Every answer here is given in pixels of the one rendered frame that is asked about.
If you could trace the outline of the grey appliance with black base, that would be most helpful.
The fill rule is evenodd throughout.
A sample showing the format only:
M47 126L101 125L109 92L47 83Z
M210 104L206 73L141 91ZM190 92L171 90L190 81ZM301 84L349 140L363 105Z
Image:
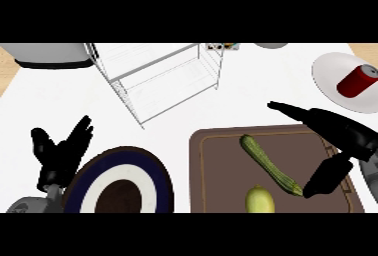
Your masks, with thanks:
M92 65L82 43L0 43L21 68L76 69Z

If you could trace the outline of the brown blue white striped plate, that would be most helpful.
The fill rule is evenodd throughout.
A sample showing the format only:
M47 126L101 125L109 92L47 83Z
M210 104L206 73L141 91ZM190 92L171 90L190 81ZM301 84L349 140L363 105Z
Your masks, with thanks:
M171 213L174 192L156 156L131 146L98 154L63 194L64 213Z

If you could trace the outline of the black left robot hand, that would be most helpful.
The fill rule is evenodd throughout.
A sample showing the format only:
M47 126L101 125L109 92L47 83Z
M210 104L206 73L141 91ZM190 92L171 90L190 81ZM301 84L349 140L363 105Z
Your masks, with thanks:
M41 192L47 191L51 184L64 188L72 181L92 137L89 122L89 117L83 116L67 138L58 143L52 142L41 128L30 130L33 156L41 163L36 183L36 189Z

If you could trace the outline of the small colourful box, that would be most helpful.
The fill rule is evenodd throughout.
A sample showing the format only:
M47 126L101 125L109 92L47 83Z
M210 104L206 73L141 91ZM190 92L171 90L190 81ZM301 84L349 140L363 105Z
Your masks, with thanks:
M239 50L239 43L206 43L206 50Z

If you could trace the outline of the red can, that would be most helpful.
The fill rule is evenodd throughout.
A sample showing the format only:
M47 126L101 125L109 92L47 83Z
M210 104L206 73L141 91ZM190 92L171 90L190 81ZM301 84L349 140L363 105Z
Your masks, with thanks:
M345 98L354 98L378 81L378 69L358 65L336 84L336 91Z

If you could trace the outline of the brown tray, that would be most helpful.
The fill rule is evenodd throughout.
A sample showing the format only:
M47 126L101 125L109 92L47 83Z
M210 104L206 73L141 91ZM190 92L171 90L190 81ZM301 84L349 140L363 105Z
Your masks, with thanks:
M190 211L241 213L244 195L259 185L271 194L277 213L360 213L361 202L349 179L335 191L305 199L287 194L244 153L239 138L250 135L278 170L305 184L336 148L304 125L203 129L188 140Z

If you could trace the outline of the green zucchini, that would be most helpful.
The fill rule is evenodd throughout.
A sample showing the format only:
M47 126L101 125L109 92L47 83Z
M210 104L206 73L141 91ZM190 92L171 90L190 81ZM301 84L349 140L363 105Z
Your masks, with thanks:
M239 138L239 144L249 157L264 169L280 189L293 196L302 196L301 186L275 167L253 137L250 135L241 135Z

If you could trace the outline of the grey round object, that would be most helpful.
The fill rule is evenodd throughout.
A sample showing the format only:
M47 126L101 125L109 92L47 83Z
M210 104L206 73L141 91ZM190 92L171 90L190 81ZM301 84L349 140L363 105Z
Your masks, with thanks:
M287 43L255 43L255 45L264 49L278 49L287 45Z

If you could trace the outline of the yellow squash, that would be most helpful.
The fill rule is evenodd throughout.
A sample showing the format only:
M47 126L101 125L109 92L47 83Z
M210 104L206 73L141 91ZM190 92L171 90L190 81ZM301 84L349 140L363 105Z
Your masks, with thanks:
M244 197L244 209L247 213L272 213L274 202L270 192L255 185L246 193Z

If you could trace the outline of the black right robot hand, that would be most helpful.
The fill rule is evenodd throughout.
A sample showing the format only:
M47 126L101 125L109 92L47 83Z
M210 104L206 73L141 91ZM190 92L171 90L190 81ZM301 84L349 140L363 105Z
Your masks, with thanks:
M315 134L340 150L324 159L302 189L302 196L330 194L345 178L351 158L368 161L378 150L378 132L345 116L318 109L305 110L289 104L270 101L267 107L299 121Z

